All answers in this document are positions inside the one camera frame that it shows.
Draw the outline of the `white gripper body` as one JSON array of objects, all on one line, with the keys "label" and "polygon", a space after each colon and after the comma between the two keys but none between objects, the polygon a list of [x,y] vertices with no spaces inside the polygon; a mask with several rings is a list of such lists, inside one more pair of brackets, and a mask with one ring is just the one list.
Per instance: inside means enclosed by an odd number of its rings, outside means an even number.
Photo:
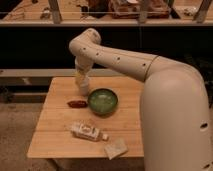
[{"label": "white gripper body", "polygon": [[75,83],[82,96],[87,96],[89,93],[89,67],[75,61]]}]

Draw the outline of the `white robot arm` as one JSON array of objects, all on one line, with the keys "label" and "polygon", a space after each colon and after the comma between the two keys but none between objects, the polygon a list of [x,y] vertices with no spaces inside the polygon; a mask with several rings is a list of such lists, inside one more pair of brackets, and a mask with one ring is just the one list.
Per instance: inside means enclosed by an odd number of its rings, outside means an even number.
[{"label": "white robot arm", "polygon": [[158,55],[105,47],[93,28],[73,38],[69,50],[83,73],[97,63],[144,84],[145,171],[213,171],[208,95],[197,69]]}]

